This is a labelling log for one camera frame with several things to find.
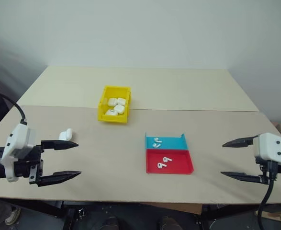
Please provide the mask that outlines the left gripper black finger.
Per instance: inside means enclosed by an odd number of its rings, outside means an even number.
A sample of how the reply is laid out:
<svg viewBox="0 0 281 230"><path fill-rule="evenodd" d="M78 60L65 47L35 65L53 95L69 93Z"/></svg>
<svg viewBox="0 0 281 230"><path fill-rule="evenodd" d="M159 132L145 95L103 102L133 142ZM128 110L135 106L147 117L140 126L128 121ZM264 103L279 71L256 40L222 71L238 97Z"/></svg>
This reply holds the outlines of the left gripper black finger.
<svg viewBox="0 0 281 230"><path fill-rule="evenodd" d="M78 146L79 145L77 143L67 140L42 140L41 141L41 148L43 150L45 149L67 150Z"/></svg>
<svg viewBox="0 0 281 230"><path fill-rule="evenodd" d="M81 174L81 171L62 171L62 172L54 172L49 176L41 176L36 181L38 187L40 186L48 186L53 184L60 184L67 180L73 179L74 177Z"/></svg>

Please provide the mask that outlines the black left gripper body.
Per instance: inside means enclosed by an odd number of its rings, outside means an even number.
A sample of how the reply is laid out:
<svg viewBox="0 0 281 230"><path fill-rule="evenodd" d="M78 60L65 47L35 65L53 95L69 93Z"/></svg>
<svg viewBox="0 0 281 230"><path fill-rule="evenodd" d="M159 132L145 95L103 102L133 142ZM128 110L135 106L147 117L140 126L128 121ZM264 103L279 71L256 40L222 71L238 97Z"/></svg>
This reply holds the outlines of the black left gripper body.
<svg viewBox="0 0 281 230"><path fill-rule="evenodd" d="M29 184L42 185L43 152L42 146L36 145L23 159L18 159L14 163L15 176L29 178Z"/></svg>

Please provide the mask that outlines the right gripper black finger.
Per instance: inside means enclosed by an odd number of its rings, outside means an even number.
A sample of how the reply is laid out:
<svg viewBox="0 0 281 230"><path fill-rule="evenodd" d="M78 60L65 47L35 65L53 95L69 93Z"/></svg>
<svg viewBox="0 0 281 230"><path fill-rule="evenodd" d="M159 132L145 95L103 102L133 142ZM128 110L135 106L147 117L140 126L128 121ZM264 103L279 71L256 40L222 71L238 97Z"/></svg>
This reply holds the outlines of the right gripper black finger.
<svg viewBox="0 0 281 230"><path fill-rule="evenodd" d="M221 174L239 181L258 183L258 184L262 183L261 178L259 176L247 175L246 173L243 172L221 172Z"/></svg>
<svg viewBox="0 0 281 230"><path fill-rule="evenodd" d="M253 137L234 139L229 142L226 142L225 144L222 145L222 147L224 147L224 148L244 148L249 145L253 145L253 139L257 138L257 137L258 137L258 135L253 136Z"/></svg>

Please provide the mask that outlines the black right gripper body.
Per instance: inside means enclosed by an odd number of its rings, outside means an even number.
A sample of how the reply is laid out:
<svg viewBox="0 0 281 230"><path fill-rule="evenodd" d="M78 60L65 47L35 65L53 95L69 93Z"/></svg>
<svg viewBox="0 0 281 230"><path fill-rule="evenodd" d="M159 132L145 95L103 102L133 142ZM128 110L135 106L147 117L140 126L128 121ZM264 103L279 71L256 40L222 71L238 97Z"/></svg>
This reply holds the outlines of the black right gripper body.
<svg viewBox="0 0 281 230"><path fill-rule="evenodd" d="M258 176L256 183L259 184L270 184L270 167L271 167L271 160L264 160L260 157L255 158L256 164L259 165L262 174Z"/></svg>

